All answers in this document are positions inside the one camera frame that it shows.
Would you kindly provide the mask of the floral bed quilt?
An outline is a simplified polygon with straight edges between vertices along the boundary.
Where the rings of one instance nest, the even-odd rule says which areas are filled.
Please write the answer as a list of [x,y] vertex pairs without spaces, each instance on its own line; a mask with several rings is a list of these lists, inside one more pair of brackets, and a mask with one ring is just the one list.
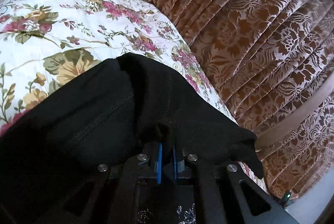
[[237,124],[172,22],[143,0],[1,0],[1,137],[93,66],[138,54],[180,73]]

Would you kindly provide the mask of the brown floral curtain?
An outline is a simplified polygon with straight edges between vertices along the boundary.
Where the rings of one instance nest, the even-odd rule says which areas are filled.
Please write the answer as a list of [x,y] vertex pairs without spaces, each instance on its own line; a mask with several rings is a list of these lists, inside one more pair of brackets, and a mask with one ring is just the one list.
[[[257,134],[333,73],[333,0],[145,0],[176,26],[237,123]],[[301,197],[333,167],[333,91],[258,152],[268,190]]]

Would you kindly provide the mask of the beige curtain tie band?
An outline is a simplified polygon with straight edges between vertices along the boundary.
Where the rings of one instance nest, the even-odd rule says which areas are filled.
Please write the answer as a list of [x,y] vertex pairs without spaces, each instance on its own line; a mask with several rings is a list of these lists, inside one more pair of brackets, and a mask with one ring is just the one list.
[[289,132],[297,128],[333,91],[333,73],[327,78],[323,85],[291,115],[283,119],[274,127],[262,132],[255,143],[257,151],[268,147],[280,139],[284,138]]

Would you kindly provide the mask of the black pants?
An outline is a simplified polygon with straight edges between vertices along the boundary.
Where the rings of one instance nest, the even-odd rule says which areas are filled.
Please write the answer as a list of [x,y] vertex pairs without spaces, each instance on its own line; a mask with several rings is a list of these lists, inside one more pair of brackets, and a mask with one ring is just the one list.
[[258,177],[256,135],[207,101],[176,70],[138,54],[107,59],[63,85],[1,137],[1,223],[129,223],[108,169],[162,144],[208,163],[246,163]]

